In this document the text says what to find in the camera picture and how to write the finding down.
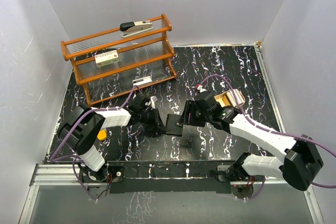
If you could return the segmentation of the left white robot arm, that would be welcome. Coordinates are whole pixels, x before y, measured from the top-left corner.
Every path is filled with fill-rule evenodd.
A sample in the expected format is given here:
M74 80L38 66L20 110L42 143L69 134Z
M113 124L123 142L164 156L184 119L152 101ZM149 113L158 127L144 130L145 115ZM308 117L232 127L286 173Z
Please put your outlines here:
M156 97L138 93L124 107L97 109L79 105L63 122L57 137L73 150L82 172L101 182L108 177L108 162L102 157L94 143L101 130L111 127L126 127L142 124L150 133L165 133Z

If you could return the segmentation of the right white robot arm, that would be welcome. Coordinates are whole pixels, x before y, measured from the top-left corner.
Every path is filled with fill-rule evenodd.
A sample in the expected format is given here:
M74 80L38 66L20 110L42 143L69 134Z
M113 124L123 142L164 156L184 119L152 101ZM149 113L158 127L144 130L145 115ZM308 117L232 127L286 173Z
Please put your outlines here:
M251 176L284 179L293 188L305 191L323 167L322 158L311 139L287 136L252 120L239 109L240 102L230 101L226 94L214 96L201 90L194 100L188 100L175 126L204 126L244 138L271 153L258 156L243 153L226 174L240 180Z

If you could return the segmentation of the black leather card holder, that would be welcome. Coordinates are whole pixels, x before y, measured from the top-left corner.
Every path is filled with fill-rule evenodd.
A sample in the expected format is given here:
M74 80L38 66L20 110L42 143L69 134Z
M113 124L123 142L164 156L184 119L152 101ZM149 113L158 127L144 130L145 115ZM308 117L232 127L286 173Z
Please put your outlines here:
M166 135L182 136L183 134L183 123L180 123L181 115L179 114L168 114L166 118Z

